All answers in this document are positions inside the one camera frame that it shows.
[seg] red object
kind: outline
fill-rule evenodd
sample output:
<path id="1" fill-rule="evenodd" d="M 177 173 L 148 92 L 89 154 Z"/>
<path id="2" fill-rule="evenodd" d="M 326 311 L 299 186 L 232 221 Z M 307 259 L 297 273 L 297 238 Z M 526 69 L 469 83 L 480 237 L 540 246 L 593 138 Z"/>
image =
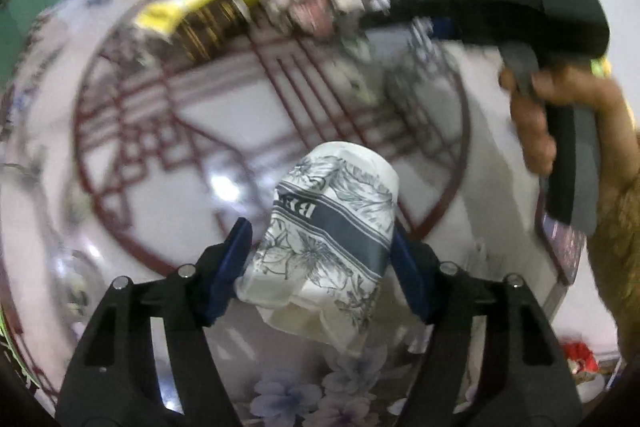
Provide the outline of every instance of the red object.
<path id="1" fill-rule="evenodd" d="M 597 373 L 600 369 L 598 361 L 593 356 L 593 351 L 589 349 L 584 342 L 574 342 L 569 344 L 562 344 L 562 350 L 564 351 L 564 358 L 567 362 L 571 361 L 574 366 L 572 370 L 573 374 L 587 372 Z"/>

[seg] black handle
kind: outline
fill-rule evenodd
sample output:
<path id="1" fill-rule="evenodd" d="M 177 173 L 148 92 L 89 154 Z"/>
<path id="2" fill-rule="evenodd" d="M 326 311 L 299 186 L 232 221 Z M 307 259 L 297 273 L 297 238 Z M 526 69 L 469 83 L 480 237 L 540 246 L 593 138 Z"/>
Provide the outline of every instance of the black handle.
<path id="1" fill-rule="evenodd" d="M 530 46 L 509 42 L 500 48 L 504 64 L 513 71 L 518 90 L 535 98 L 531 75 L 539 63 Z M 600 144 L 593 111 L 586 107 L 546 105 L 549 134 L 558 153 L 546 190 L 550 217 L 592 235 L 598 216 Z"/>

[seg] metal screw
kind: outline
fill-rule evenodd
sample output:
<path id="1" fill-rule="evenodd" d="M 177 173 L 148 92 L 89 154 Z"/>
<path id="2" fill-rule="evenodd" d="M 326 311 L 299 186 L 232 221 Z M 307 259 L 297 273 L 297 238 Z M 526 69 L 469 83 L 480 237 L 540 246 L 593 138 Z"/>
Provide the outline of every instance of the metal screw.
<path id="1" fill-rule="evenodd" d="M 111 285 L 116 288 L 116 290 L 122 290 L 129 285 L 129 277 L 125 277 L 124 275 L 116 277 Z"/>
<path id="2" fill-rule="evenodd" d="M 514 288 L 522 288 L 524 286 L 524 279 L 517 273 L 510 273 L 504 280 L 509 286 L 513 286 Z"/>
<path id="3" fill-rule="evenodd" d="M 183 279 L 193 277 L 196 273 L 196 267 L 193 264 L 183 264 L 178 268 L 178 275 Z"/>
<path id="4" fill-rule="evenodd" d="M 440 271 L 444 273 L 444 275 L 454 276 L 460 271 L 460 267 L 456 263 L 445 261 L 444 263 L 440 263 Z"/>

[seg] sleeve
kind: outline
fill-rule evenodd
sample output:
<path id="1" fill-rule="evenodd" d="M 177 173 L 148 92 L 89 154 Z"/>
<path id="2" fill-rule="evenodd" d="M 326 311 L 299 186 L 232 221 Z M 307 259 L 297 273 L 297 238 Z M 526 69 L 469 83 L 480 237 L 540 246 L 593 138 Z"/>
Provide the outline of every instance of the sleeve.
<path id="1" fill-rule="evenodd" d="M 588 249 L 600 298 L 618 325 L 620 352 L 630 361 L 640 354 L 640 174 L 600 214 Z"/>

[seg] human hand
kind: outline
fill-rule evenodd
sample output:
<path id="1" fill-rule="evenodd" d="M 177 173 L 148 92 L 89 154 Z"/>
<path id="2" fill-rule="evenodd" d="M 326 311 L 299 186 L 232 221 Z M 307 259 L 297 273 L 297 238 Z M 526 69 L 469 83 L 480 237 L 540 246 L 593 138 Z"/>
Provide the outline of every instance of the human hand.
<path id="1" fill-rule="evenodd" d="M 539 71 L 533 76 L 532 83 L 534 92 L 543 102 L 580 104 L 594 110 L 602 156 L 600 205 L 606 208 L 633 182 L 640 169 L 636 131 L 620 86 L 613 78 L 598 78 L 573 66 Z M 558 149 L 548 133 L 544 107 L 518 93 L 510 70 L 500 74 L 500 86 L 511 93 L 511 118 L 527 168 L 534 174 L 548 176 Z"/>

